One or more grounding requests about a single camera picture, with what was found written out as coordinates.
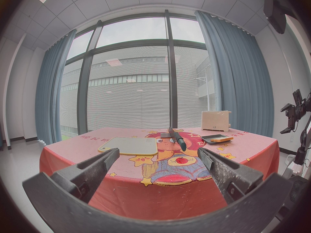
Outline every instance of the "window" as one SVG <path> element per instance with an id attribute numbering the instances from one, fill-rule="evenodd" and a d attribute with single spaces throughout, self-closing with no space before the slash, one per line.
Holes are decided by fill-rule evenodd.
<path id="1" fill-rule="evenodd" d="M 120 64 L 111 65 L 112 59 Z M 88 131 L 102 127 L 168 128 L 169 82 L 152 80 L 158 74 L 168 77 L 168 73 L 167 46 L 131 47 L 95 54 L 89 79 L 105 78 L 109 83 L 88 88 Z"/>
<path id="2" fill-rule="evenodd" d="M 80 35 L 79 37 L 77 37 L 73 40 L 71 47 L 69 49 L 67 60 L 69 60 L 70 58 L 75 57 L 81 53 L 84 53 L 86 51 L 86 48 L 89 44 L 92 33 L 93 33 L 93 30 L 89 31 L 83 35 Z"/>
<path id="3" fill-rule="evenodd" d="M 177 78 L 178 127 L 200 127 L 202 111 L 208 110 L 209 98 L 214 98 L 210 109 L 215 110 L 215 93 L 211 64 L 206 50 L 174 47 Z"/>
<path id="4" fill-rule="evenodd" d="M 77 94 L 82 62 L 83 59 L 65 65 L 63 72 L 60 93 L 60 125 L 63 139 L 78 135 Z"/>
<path id="5" fill-rule="evenodd" d="M 170 18 L 170 21 L 173 39 L 205 43 L 200 25 L 197 21 L 181 18 Z"/>
<path id="6" fill-rule="evenodd" d="M 166 39 L 164 17 L 138 18 L 105 25 L 96 47 L 142 39 Z"/>

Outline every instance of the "cable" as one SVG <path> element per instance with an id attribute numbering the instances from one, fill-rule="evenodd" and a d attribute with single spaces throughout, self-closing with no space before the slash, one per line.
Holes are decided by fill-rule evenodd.
<path id="1" fill-rule="evenodd" d="M 309 159 L 305 159 L 305 166 L 306 166 L 306 168 L 308 168 L 310 166 L 310 160 Z"/>
<path id="2" fill-rule="evenodd" d="M 295 131 L 293 131 L 293 132 L 296 132 L 296 131 L 297 131 L 297 128 L 298 128 L 298 123 L 299 123 L 299 121 L 297 122 L 297 126 L 296 126 L 296 129 L 295 129 Z"/>

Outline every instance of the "table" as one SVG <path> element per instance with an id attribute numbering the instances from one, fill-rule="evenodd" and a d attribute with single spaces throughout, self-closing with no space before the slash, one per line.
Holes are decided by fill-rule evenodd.
<path id="1" fill-rule="evenodd" d="M 111 166 L 89 205 L 112 214 L 146 220 L 179 219 L 209 213 L 226 206 L 211 175 L 197 157 L 206 147 L 233 161 L 257 169 L 264 179 L 278 171 L 279 146 L 276 139 L 235 129 L 222 134 L 231 142 L 208 145 L 200 136 L 219 134 L 200 128 L 178 129 L 187 144 L 161 139 L 167 129 L 102 128 L 43 148 L 40 171 L 49 176 L 69 165 L 97 154 L 113 137 L 155 137 L 155 156 L 121 155 Z"/>

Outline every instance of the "wall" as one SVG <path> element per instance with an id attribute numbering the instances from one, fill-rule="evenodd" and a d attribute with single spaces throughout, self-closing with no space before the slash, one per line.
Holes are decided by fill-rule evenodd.
<path id="1" fill-rule="evenodd" d="M 25 78 L 24 93 L 22 99 L 23 135 L 26 139 L 37 136 L 35 124 L 35 96 L 38 76 L 45 51 L 36 48 L 30 60 Z"/>
<path id="2" fill-rule="evenodd" d="M 0 50 L 0 124 L 1 124 L 1 135 L 2 139 L 5 139 L 4 129 L 3 129 L 3 118 L 2 118 L 2 102 L 3 102 L 3 91 L 6 79 L 6 74 L 12 60 L 13 53 L 17 47 L 17 43 L 2 37 L 1 42 L 3 42 L 2 49 Z"/>
<path id="3" fill-rule="evenodd" d="M 296 133 L 280 134 L 288 123 L 285 112 L 280 112 L 280 109 L 287 103 L 294 104 L 293 91 L 300 89 L 303 98 L 310 92 L 310 71 L 305 55 L 302 54 L 301 46 L 288 26 L 284 34 L 278 34 L 271 25 L 267 25 L 256 35 L 256 40 L 265 58 L 272 83 L 273 138 L 278 140 L 280 147 L 296 152 L 300 146 L 301 131 L 310 113 L 299 121 Z"/>
<path id="4" fill-rule="evenodd" d="M 0 124 L 2 139 L 5 139 L 2 118 L 2 101 L 6 74 L 17 43 L 2 37 L 0 41 Z M 32 51 L 21 46 L 7 88 L 6 122 L 10 138 L 37 136 L 35 127 L 35 95 L 37 80 L 45 51 Z"/>
<path id="5" fill-rule="evenodd" d="M 22 100 L 24 83 L 33 51 L 21 46 L 14 60 L 6 97 L 6 123 L 10 139 L 24 136 Z"/>

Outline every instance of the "star print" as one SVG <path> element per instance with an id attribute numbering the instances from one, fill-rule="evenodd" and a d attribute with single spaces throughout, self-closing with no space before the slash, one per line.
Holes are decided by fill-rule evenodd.
<path id="1" fill-rule="evenodd" d="M 221 156 L 227 157 L 228 159 L 236 158 L 231 153 L 219 153 Z"/>
<path id="2" fill-rule="evenodd" d="M 148 185 L 152 184 L 151 178 L 149 178 L 149 179 L 143 178 L 142 181 L 140 181 L 140 183 L 144 184 L 145 187 L 147 187 Z"/>
<path id="3" fill-rule="evenodd" d="M 151 160 L 153 156 L 134 156 L 129 161 L 134 161 L 134 166 L 141 166 L 142 164 L 152 164 L 153 161 Z"/>
<path id="4" fill-rule="evenodd" d="M 191 137 L 200 137 L 199 135 L 193 134 L 193 133 L 190 133 L 190 134 L 188 134 L 188 135 L 190 135 Z"/>

